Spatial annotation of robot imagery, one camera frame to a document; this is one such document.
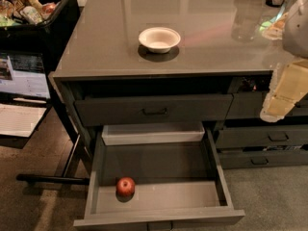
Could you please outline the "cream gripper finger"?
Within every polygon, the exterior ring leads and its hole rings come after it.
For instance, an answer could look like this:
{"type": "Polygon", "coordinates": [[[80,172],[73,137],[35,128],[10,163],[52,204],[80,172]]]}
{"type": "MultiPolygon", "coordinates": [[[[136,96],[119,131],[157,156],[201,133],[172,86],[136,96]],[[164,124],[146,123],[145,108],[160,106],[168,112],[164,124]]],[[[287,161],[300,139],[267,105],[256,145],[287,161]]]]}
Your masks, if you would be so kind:
{"type": "Polygon", "coordinates": [[[260,118],[266,122],[283,119],[307,93],[307,59],[297,59],[286,66],[278,67],[272,73],[260,118]]]}

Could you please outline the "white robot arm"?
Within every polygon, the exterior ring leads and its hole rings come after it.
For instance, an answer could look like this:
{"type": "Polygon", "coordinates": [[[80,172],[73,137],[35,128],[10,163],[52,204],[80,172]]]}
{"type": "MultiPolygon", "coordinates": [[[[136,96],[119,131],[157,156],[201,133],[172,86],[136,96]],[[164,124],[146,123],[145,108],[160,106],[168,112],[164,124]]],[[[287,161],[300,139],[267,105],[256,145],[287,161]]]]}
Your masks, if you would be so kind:
{"type": "Polygon", "coordinates": [[[308,0],[294,1],[268,32],[271,36],[281,35],[283,49],[295,56],[273,71],[260,112],[263,121],[276,122],[308,93],[308,0]]]}

